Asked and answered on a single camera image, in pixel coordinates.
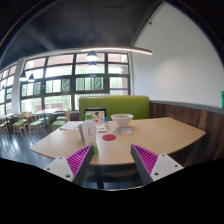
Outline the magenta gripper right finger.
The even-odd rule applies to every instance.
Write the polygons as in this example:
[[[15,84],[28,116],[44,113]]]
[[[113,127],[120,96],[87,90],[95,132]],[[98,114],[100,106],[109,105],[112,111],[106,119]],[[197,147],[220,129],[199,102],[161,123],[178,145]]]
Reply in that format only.
[[[183,169],[183,166],[169,155],[157,155],[135,144],[131,145],[131,155],[144,185]]]

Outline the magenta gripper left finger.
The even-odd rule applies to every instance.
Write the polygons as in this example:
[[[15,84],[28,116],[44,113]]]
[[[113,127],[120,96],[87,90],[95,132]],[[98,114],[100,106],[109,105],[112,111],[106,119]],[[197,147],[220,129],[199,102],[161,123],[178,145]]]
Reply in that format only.
[[[44,170],[81,186],[93,155],[93,145],[88,145],[68,157],[57,157]]]

